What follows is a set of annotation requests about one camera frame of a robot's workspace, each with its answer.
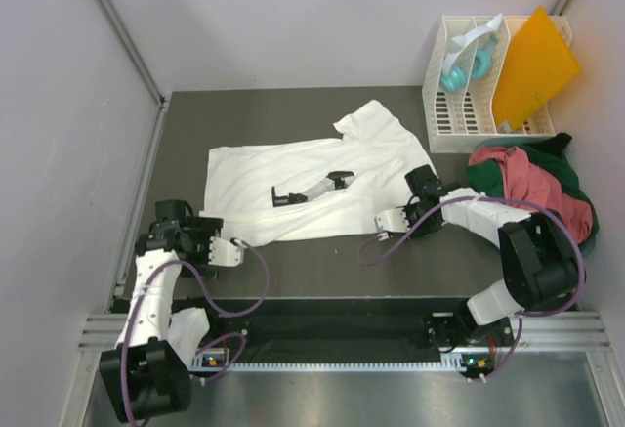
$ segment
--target red cloth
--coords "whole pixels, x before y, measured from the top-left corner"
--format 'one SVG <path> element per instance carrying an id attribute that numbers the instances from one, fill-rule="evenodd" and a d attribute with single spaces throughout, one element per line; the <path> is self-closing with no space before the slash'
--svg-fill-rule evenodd
<path id="1" fill-rule="evenodd" d="M 593 227 L 590 205 L 563 193 L 560 182 L 551 173 L 531 163 L 525 150 L 517 147 L 479 149 L 471 155 L 469 164 L 486 160 L 495 160 L 499 164 L 506 198 L 529 200 L 555 210 L 562 216 L 577 243 L 588 238 Z M 532 210 L 531 207 L 518 208 Z"/>

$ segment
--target headphones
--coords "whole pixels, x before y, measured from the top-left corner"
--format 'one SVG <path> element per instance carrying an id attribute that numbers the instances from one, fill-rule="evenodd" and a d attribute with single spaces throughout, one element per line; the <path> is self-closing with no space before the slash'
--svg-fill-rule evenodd
<path id="1" fill-rule="evenodd" d="M 496 46 L 497 38 L 491 35 L 486 46 L 476 51 L 476 58 L 471 69 L 471 80 L 480 80 L 488 73 L 492 65 L 492 53 Z M 467 75 L 462 71 L 462 68 L 454 64 L 447 75 L 444 74 L 444 71 L 440 75 L 440 85 L 446 92 L 455 92 L 467 85 Z"/>

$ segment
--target white towel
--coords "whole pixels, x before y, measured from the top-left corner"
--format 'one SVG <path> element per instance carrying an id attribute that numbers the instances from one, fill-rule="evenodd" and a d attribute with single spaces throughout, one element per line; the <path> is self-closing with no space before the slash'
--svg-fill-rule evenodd
<path id="1" fill-rule="evenodd" d="M 211 149 L 201 215 L 223 218 L 222 237 L 253 246 L 375 233 L 375 215 L 410 198 L 404 175 L 432 162 L 417 138 L 375 100 L 334 127 L 343 139 Z M 272 206 L 271 186 L 277 195 L 303 192 L 335 170 L 353 171 L 354 182 L 313 202 Z"/>

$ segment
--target wall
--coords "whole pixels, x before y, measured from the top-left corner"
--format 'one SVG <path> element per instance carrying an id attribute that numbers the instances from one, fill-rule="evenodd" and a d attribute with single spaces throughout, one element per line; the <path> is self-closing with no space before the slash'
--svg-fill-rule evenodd
<path id="1" fill-rule="evenodd" d="M 53 426 L 156 108 L 94 0 L 0 0 L 0 21 L 0 423 Z"/>
<path id="2" fill-rule="evenodd" d="M 557 0 L 113 0 L 170 90 L 420 84 L 441 15 Z"/>
<path id="3" fill-rule="evenodd" d="M 592 198 L 601 230 L 587 261 L 584 299 L 601 310 L 625 373 L 625 0 L 574 0 L 566 12 L 583 66 L 552 103 L 556 126 L 569 132 L 569 157 Z"/>

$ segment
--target yellow folder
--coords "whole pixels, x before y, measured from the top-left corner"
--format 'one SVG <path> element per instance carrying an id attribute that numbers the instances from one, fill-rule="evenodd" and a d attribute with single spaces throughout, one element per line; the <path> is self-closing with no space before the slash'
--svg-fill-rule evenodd
<path id="1" fill-rule="evenodd" d="M 549 15 L 538 7 L 510 41 L 492 101 L 495 125 L 520 129 L 580 71 Z"/>

